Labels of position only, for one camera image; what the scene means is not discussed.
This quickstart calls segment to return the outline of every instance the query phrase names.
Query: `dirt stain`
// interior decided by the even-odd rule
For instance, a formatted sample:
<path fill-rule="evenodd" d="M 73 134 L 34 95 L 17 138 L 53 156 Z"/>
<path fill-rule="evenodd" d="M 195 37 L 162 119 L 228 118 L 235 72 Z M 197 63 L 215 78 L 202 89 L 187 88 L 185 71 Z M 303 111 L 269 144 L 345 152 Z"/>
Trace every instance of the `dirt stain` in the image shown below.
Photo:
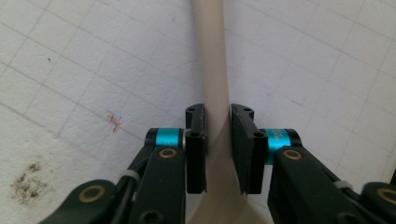
<path fill-rule="evenodd" d="M 45 191 L 51 189 L 47 183 L 37 176 L 41 170 L 42 166 L 39 162 L 29 164 L 10 185 L 13 189 L 11 198 L 17 200 L 20 204 L 27 205 L 34 200 L 38 200 Z"/>

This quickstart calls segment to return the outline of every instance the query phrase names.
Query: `beige rod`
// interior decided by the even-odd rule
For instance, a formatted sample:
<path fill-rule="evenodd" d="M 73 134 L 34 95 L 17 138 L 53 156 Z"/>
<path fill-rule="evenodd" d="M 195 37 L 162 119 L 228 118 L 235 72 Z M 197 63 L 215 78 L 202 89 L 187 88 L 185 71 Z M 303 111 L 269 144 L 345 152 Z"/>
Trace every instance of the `beige rod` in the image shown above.
<path fill-rule="evenodd" d="M 240 195 L 231 150 L 222 0 L 193 0 L 208 124 L 207 193 L 190 224 L 266 223 Z"/>

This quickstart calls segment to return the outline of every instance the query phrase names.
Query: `white grid surface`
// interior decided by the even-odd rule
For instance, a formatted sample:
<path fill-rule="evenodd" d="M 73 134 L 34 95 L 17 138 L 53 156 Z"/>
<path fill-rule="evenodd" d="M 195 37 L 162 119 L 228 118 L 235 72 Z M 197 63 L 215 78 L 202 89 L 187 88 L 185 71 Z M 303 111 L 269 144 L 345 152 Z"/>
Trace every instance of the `white grid surface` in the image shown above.
<path fill-rule="evenodd" d="M 259 128 L 295 129 L 357 192 L 389 181 L 396 1 L 225 0 L 224 12 L 232 102 Z M 0 0 L 0 222 L 41 220 L 84 181 L 116 181 L 149 128 L 183 127 L 202 102 L 195 45 L 187 0 Z M 270 174 L 249 196 L 264 214 Z M 21 176 L 38 196 L 16 194 Z"/>

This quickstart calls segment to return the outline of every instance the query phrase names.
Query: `cyan band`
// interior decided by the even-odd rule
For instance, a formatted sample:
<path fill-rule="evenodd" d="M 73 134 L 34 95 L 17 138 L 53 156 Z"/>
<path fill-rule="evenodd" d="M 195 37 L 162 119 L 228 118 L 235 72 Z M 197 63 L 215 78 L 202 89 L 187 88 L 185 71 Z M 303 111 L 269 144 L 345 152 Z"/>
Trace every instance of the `cyan band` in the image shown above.
<path fill-rule="evenodd" d="M 274 156 L 278 149 L 290 147 L 291 142 L 288 132 L 284 129 L 265 129 L 268 135 L 268 160 L 267 165 L 274 163 Z"/>
<path fill-rule="evenodd" d="M 179 129 L 160 128 L 157 132 L 156 146 L 178 147 Z"/>

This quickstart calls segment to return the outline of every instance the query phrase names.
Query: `red mark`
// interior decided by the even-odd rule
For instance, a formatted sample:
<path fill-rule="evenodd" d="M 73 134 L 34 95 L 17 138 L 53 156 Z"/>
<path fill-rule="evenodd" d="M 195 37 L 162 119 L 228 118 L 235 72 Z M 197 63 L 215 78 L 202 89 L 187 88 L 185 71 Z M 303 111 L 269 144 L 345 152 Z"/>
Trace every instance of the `red mark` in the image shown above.
<path fill-rule="evenodd" d="M 118 118 L 114 117 L 113 114 L 109 114 L 106 117 L 108 119 L 110 119 L 110 121 L 113 122 L 116 125 L 116 127 L 114 127 L 113 133 L 117 133 L 119 131 L 119 129 L 120 129 L 120 126 L 121 126 L 121 123 L 120 123 L 121 117 L 118 119 Z"/>

